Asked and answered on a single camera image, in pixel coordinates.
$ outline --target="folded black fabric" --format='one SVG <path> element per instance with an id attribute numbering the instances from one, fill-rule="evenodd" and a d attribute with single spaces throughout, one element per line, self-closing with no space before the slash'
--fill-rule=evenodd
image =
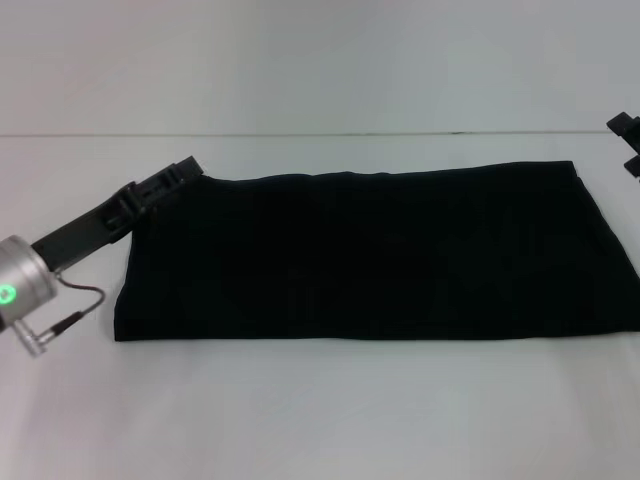
<path id="1" fill-rule="evenodd" d="M 135 229 L 115 338 L 591 335 L 638 299 L 571 162 L 203 177 Z"/>

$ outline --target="silver metal cylinder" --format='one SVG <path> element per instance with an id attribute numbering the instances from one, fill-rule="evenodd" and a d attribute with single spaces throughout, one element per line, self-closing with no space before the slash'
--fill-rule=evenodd
<path id="1" fill-rule="evenodd" d="M 0 242 L 0 331 L 56 296 L 44 260 L 17 236 Z"/>

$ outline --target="cable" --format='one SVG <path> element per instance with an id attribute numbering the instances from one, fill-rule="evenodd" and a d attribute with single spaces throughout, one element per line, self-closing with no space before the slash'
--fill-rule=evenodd
<path id="1" fill-rule="evenodd" d="M 78 284 L 75 284 L 75 283 L 68 282 L 64 278 L 62 278 L 62 272 L 56 272 L 55 276 L 56 276 L 56 279 L 62 285 L 64 285 L 67 288 L 72 288 L 74 290 L 87 290 L 87 291 L 91 291 L 91 292 L 96 292 L 97 294 L 100 295 L 100 299 L 96 303 L 94 303 L 89 308 L 87 308 L 85 310 L 82 310 L 80 312 L 80 313 L 82 313 L 82 316 L 85 316 L 88 313 L 93 312 L 96 308 L 98 308 L 100 305 L 102 305 L 104 303 L 105 299 L 107 298 L 107 294 L 101 288 L 92 287 L 90 285 L 78 285 Z"/>
<path id="2" fill-rule="evenodd" d="M 62 273 L 57 271 L 55 272 L 56 279 L 65 287 L 71 288 L 73 290 L 86 290 L 91 292 L 96 292 L 100 295 L 100 298 L 97 302 L 90 305 L 88 308 L 84 310 L 80 310 L 78 312 L 72 313 L 67 318 L 60 320 L 58 323 L 53 325 L 51 328 L 43 332 L 38 336 L 38 341 L 41 344 L 49 343 L 51 340 L 59 336 L 62 332 L 64 332 L 67 328 L 74 325 L 78 320 L 85 317 L 87 314 L 93 312 L 96 308 L 102 305 L 107 298 L 107 294 L 104 290 L 98 287 L 92 287 L 90 285 L 77 285 L 75 283 L 67 282 L 64 278 L 62 278 Z"/>

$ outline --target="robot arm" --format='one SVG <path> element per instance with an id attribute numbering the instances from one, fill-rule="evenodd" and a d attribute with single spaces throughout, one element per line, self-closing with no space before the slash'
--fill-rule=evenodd
<path id="1" fill-rule="evenodd" d="M 151 209 L 200 175 L 202 169 L 190 157 L 140 184 L 126 185 L 102 205 L 31 246 L 17 236 L 0 242 L 0 332 L 11 327 L 33 356 L 43 353 L 48 342 L 97 308 L 105 297 L 99 288 L 66 282 L 62 271 L 122 239 Z M 22 319 L 56 296 L 56 281 L 99 293 L 100 299 L 37 335 Z"/>

